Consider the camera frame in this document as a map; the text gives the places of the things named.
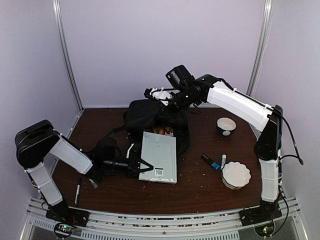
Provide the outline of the grey notebook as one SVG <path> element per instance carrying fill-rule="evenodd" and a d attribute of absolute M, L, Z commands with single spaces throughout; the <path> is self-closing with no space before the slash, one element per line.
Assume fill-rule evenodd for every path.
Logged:
<path fill-rule="evenodd" d="M 141 159 L 151 164 L 153 169 L 140 173 L 140 181 L 177 183 L 177 150 L 174 136 L 145 131 Z"/>

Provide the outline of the dog picture book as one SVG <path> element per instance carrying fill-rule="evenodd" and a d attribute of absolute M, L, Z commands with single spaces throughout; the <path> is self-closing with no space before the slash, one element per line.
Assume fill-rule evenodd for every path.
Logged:
<path fill-rule="evenodd" d="M 174 132 L 171 126 L 165 126 L 165 125 L 154 125 L 152 127 L 152 130 L 155 134 L 159 135 L 165 135 L 165 136 L 174 136 Z"/>

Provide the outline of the black student bag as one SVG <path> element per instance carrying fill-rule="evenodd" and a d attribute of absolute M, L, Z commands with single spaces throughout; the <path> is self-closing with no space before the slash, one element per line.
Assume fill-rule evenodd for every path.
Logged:
<path fill-rule="evenodd" d="M 160 101 L 140 99 L 129 104 L 123 119 L 124 125 L 113 130 L 126 130 L 133 142 L 142 141 L 143 131 L 153 131 L 153 126 L 170 126 L 176 138 L 176 154 L 179 156 L 190 147 L 188 119 L 183 110 L 172 111 Z"/>

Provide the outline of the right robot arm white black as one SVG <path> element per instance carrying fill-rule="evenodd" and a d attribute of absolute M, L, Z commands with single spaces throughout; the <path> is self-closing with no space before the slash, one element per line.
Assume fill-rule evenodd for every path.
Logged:
<path fill-rule="evenodd" d="M 171 109 L 209 103 L 236 115 L 260 132 L 253 149 L 259 159 L 262 178 L 261 200 L 256 216 L 261 221 L 268 220 L 276 212 L 280 194 L 283 109 L 279 105 L 270 106 L 255 100 L 233 88 L 223 78 L 210 74 L 195 78 L 184 65 L 174 67 L 165 76 L 177 90 L 167 99 Z"/>

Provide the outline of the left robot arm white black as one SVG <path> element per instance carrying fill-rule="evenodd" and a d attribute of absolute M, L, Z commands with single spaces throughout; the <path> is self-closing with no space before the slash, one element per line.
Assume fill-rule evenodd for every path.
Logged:
<path fill-rule="evenodd" d="M 49 210 L 61 222 L 69 221 L 72 211 L 44 164 L 46 156 L 54 156 L 95 183 L 102 180 L 107 170 L 136 177 L 154 169 L 152 164 L 141 159 L 142 145 L 138 142 L 133 142 L 122 156 L 117 141 L 107 134 L 93 149 L 84 151 L 46 119 L 18 132 L 14 142 L 18 163 L 44 197 Z"/>

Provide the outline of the dark bowl white inside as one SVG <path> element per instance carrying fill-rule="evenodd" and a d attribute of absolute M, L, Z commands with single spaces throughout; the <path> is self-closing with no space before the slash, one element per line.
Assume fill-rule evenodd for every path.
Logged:
<path fill-rule="evenodd" d="M 236 123 L 228 117 L 221 117 L 216 121 L 217 132 L 222 136 L 232 135 L 236 127 Z"/>

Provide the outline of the blue cap black highlighter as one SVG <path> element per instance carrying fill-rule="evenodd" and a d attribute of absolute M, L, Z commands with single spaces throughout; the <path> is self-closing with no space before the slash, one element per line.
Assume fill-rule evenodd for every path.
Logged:
<path fill-rule="evenodd" d="M 201 159 L 204 160 L 206 163 L 208 163 L 213 169 L 215 169 L 215 170 L 219 170 L 220 169 L 220 165 L 217 164 L 214 160 L 212 160 L 206 154 L 202 154 L 201 155 Z"/>

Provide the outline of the dark blue pen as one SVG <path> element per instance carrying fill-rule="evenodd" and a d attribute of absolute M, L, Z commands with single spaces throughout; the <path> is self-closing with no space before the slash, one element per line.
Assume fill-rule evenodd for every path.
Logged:
<path fill-rule="evenodd" d="M 82 183 L 82 179 L 79 178 L 78 181 L 77 181 L 76 193 L 75 193 L 75 200 L 74 200 L 74 204 L 75 204 L 76 207 L 77 207 L 78 204 L 79 204 L 81 183 Z"/>

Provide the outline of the white marker teal label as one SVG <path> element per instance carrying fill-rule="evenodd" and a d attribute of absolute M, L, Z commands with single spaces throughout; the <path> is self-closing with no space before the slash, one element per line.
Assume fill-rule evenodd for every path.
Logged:
<path fill-rule="evenodd" d="M 223 155 L 221 156 L 221 165 L 220 165 L 220 169 L 221 169 L 221 170 L 222 170 L 223 167 L 225 166 L 226 161 L 227 161 L 227 155 L 226 155 L 226 154 L 223 154 Z"/>

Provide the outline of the white scalloped dish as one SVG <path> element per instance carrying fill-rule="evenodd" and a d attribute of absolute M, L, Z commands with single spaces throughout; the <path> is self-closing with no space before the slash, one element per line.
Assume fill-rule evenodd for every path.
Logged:
<path fill-rule="evenodd" d="M 223 184 L 231 190 L 240 190 L 247 186 L 251 180 L 249 168 L 238 161 L 230 161 L 221 169 Z"/>

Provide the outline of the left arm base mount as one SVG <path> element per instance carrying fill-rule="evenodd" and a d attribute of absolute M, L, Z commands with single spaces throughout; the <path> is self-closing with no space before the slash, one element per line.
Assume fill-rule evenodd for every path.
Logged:
<path fill-rule="evenodd" d="M 48 209 L 45 217 L 56 221 L 53 227 L 55 236 L 59 239 L 66 239 L 69 238 L 75 230 L 87 226 L 89 215 L 88 211 L 68 208 L 66 211 L 59 213 Z"/>

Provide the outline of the right aluminium wall post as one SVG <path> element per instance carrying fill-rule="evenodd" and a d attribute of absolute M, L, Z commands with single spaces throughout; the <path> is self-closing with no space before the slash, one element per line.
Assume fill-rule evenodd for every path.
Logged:
<path fill-rule="evenodd" d="M 274 5 L 273 0 L 264 1 L 259 40 L 258 40 L 257 50 L 256 50 L 254 62 L 253 62 L 250 79 L 249 79 L 249 84 L 246 91 L 246 94 L 251 97 L 255 95 L 255 92 L 258 86 L 259 77 L 262 70 L 262 60 L 267 47 L 267 41 L 268 41 L 269 32 L 270 32 L 273 5 Z"/>

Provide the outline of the aluminium wall post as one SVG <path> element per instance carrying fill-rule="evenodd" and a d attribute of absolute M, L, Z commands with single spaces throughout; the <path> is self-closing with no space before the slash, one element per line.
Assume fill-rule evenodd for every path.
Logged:
<path fill-rule="evenodd" d="M 249 79 L 249 84 L 246 91 L 246 94 L 251 97 L 255 95 L 255 92 L 258 86 L 259 77 L 262 70 L 262 60 L 267 47 L 267 41 L 268 41 L 269 32 L 270 32 L 273 5 L 274 5 L 273 0 L 264 1 L 259 40 L 258 40 L 257 50 L 256 50 L 254 62 L 253 62 L 250 79 Z"/>
<path fill-rule="evenodd" d="M 72 94 L 76 101 L 77 108 L 81 112 L 84 110 L 84 107 L 83 107 L 83 103 L 81 101 L 79 90 L 76 84 L 74 71 L 72 68 L 72 63 L 71 63 L 71 59 L 68 51 L 67 40 L 66 40 L 66 35 L 65 35 L 64 25 L 63 25 L 63 16 L 61 12 L 61 3 L 59 0 L 53 0 L 52 6 L 53 6 L 53 12 L 54 12 L 55 22 L 58 30 L 59 41 L 60 41 L 60 46 L 62 50 L 62 56 L 63 56 L 67 77 L 71 86 Z"/>

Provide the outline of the aluminium front rail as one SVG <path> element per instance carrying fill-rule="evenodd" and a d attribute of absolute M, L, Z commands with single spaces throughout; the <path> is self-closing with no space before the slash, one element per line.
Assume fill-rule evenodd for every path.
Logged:
<path fill-rule="evenodd" d="M 239 212 L 244 208 L 225 211 L 148 215 L 95 211 L 72 207 L 89 213 L 86 226 L 77 226 L 66 240 L 311 240 L 302 211 L 295 197 L 287 198 L 288 217 L 272 237 L 258 235 L 263 225 L 275 224 L 276 231 L 286 218 L 287 207 L 280 200 L 282 216 L 244 226 Z M 59 240 L 54 234 L 58 221 L 46 218 L 45 205 L 31 198 L 18 240 Z"/>

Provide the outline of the left aluminium wall post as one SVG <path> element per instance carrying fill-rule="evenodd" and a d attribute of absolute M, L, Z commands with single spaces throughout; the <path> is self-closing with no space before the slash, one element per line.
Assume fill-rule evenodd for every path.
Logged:
<path fill-rule="evenodd" d="M 53 12 L 54 12 L 55 22 L 58 30 L 59 41 L 60 41 L 60 46 L 62 50 L 62 56 L 63 56 L 67 77 L 71 86 L 72 94 L 76 101 L 77 108 L 81 112 L 84 110 L 84 107 L 83 107 L 83 103 L 81 101 L 79 90 L 76 84 L 74 71 L 72 68 L 72 63 L 71 63 L 71 59 L 68 51 L 67 40 L 66 40 L 66 35 L 65 35 L 64 25 L 63 25 L 63 16 L 61 12 L 61 3 L 59 0 L 53 0 L 52 6 L 53 6 Z"/>

